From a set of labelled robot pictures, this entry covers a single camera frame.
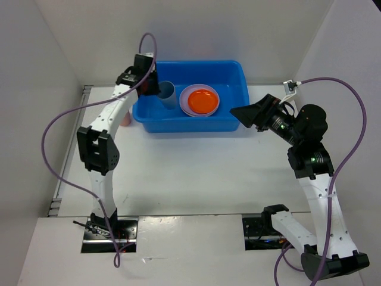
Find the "blue plastic cup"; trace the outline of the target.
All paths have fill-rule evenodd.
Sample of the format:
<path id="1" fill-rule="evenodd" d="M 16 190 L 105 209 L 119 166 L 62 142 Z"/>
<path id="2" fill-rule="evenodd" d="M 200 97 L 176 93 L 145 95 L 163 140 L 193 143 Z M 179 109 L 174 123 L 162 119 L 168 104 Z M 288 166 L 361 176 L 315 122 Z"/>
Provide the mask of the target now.
<path id="1" fill-rule="evenodd" d="M 157 95 L 162 105 L 169 110 L 177 106 L 176 88 L 172 82 L 163 81 L 159 83 L 160 93 Z"/>

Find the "lilac plastic plate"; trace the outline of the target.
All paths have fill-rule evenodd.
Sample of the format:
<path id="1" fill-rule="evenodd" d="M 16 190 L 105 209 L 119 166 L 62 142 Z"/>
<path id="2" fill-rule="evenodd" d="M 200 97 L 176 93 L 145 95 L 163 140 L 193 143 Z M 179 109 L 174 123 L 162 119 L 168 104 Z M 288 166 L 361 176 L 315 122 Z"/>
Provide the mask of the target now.
<path id="1" fill-rule="evenodd" d="M 189 95 L 195 91 L 195 90 L 198 90 L 198 89 L 207 89 L 211 92 L 214 92 L 215 94 L 217 94 L 217 96 L 219 97 L 217 91 L 215 89 L 213 89 L 212 87 L 208 86 L 208 85 L 204 85 L 204 84 L 194 84 L 194 85 L 190 85 L 188 87 L 186 87 L 180 94 L 179 96 L 179 105 L 180 105 L 180 108 L 182 110 L 189 110 L 190 112 L 192 112 L 192 110 L 190 109 L 190 107 L 188 106 L 188 97 Z M 219 108 L 219 105 L 220 105 L 220 97 L 219 97 L 219 103 L 218 103 L 218 106 L 215 110 L 213 111 L 217 111 L 217 109 Z"/>

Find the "salmon pink plastic cup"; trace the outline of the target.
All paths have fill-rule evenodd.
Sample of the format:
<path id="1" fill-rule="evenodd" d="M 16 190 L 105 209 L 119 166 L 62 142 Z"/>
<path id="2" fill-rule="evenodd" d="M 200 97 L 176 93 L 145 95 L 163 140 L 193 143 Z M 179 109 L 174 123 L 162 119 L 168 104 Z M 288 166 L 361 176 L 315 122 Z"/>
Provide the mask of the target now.
<path id="1" fill-rule="evenodd" d="M 120 126 L 126 127 L 131 123 L 130 111 L 128 111 L 120 122 Z"/>

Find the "orange plastic plate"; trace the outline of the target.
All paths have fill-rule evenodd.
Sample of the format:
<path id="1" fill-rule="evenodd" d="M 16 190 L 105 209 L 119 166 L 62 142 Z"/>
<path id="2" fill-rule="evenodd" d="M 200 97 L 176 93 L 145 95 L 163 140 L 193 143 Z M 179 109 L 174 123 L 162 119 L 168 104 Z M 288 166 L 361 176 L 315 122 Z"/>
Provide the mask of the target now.
<path id="1" fill-rule="evenodd" d="M 188 106 L 198 114 L 207 114 L 215 110 L 219 103 L 219 97 L 207 89 L 193 91 L 188 97 Z"/>

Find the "pink plastic plate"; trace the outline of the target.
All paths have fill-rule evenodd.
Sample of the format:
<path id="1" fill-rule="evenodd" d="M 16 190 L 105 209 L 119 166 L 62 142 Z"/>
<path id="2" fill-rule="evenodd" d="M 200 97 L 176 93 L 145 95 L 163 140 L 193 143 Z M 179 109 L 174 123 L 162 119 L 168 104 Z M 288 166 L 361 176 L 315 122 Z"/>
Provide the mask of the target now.
<path id="1" fill-rule="evenodd" d="M 188 116 L 191 116 L 191 117 L 209 117 L 209 116 L 212 116 L 215 111 L 212 111 L 210 113 L 206 113 L 206 114 L 200 114 L 200 113 L 195 113 L 195 112 L 190 112 L 189 110 L 183 110 L 183 112 L 185 114 L 187 114 Z"/>

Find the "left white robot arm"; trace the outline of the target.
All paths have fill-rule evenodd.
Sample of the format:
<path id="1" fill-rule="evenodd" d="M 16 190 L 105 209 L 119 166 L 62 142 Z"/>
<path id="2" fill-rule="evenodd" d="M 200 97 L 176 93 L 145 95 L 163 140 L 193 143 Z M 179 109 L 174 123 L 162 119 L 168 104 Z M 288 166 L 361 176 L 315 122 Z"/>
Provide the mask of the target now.
<path id="1" fill-rule="evenodd" d="M 113 197 L 113 171 L 120 159 L 114 142 L 117 129 L 141 95 L 157 95 L 159 91 L 153 54 L 136 54 L 133 65 L 117 78 L 111 102 L 88 127 L 77 130 L 80 159 L 89 172 L 90 190 L 96 195 L 90 225 L 105 238 L 114 237 L 119 226 Z"/>

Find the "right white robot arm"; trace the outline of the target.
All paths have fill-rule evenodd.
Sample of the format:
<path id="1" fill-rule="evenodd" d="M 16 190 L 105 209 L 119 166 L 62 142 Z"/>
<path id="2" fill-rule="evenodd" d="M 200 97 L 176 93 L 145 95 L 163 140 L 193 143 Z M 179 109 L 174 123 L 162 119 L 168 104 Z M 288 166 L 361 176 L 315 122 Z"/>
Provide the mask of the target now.
<path id="1" fill-rule="evenodd" d="M 262 230 L 286 238 L 300 254 L 309 280 L 349 275 L 368 267 L 368 255 L 358 251 L 346 227 L 333 181 L 333 164 L 321 143 L 328 128 L 325 111 L 307 104 L 294 116 L 287 112 L 285 103 L 267 94 L 255 104 L 232 108 L 230 113 L 246 128 L 271 130 L 291 145 L 288 162 L 305 193 L 315 227 L 312 234 L 287 207 L 278 204 L 264 208 Z"/>

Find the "blue plastic bin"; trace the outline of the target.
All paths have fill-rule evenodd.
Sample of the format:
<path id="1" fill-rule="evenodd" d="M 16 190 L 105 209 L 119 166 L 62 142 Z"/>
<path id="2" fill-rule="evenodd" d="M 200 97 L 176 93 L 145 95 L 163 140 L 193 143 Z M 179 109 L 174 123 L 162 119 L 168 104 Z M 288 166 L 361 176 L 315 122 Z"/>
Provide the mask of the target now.
<path id="1" fill-rule="evenodd" d="M 159 81 L 174 84 L 176 97 L 194 84 L 212 87 L 220 97 L 216 112 L 208 117 L 188 116 L 180 106 L 167 109 L 156 96 L 141 96 L 133 106 L 133 117 L 149 133 L 233 132 L 239 121 L 230 109 L 249 104 L 241 65 L 233 60 L 159 61 Z"/>

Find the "aluminium rail table edge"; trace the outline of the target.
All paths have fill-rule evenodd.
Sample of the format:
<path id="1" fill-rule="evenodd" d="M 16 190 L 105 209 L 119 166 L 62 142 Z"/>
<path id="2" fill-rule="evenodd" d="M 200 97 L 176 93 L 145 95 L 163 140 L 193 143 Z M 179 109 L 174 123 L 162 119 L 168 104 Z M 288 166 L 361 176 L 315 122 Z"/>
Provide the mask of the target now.
<path id="1" fill-rule="evenodd" d="M 92 88 L 93 88 L 93 85 L 85 85 L 83 87 L 82 99 L 81 99 L 80 105 L 86 105 L 88 103 Z M 60 176 L 64 179 L 67 177 L 67 172 L 69 171 L 69 168 L 71 166 L 71 162 L 74 156 L 74 150 L 76 146 L 76 132 L 83 120 L 83 116 L 84 116 L 83 110 L 82 109 L 78 110 L 76 113 L 75 121 L 74 121 L 74 127 L 68 142 L 69 145 L 67 147 L 67 151 L 64 156 L 64 161 L 60 170 Z M 64 192 L 61 190 L 62 187 L 63 187 L 63 182 L 61 180 L 58 180 L 55 187 L 55 192 L 53 194 L 53 198 L 49 206 L 47 217 L 58 217 L 60 205 L 63 198 L 63 192 Z"/>

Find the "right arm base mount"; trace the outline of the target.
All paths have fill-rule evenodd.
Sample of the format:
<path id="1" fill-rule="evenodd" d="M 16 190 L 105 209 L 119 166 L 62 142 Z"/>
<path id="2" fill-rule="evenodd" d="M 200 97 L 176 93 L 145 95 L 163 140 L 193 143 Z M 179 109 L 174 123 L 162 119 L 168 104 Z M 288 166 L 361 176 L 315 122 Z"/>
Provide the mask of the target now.
<path id="1" fill-rule="evenodd" d="M 269 216 L 261 214 L 242 215 L 245 250 L 278 250 L 286 243 L 286 238 L 273 227 Z"/>

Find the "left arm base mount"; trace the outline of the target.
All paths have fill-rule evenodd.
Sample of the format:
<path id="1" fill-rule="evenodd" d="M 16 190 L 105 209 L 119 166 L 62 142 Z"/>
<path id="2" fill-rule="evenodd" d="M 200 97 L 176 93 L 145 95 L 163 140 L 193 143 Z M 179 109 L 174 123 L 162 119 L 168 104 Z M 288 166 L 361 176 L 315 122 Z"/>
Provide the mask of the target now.
<path id="1" fill-rule="evenodd" d="M 73 221 L 84 229 L 81 253 L 115 253 L 110 232 L 97 226 L 92 226 L 90 218 L 85 223 Z M 138 218 L 119 217 L 113 230 L 115 243 L 122 253 L 135 253 L 138 237 Z"/>

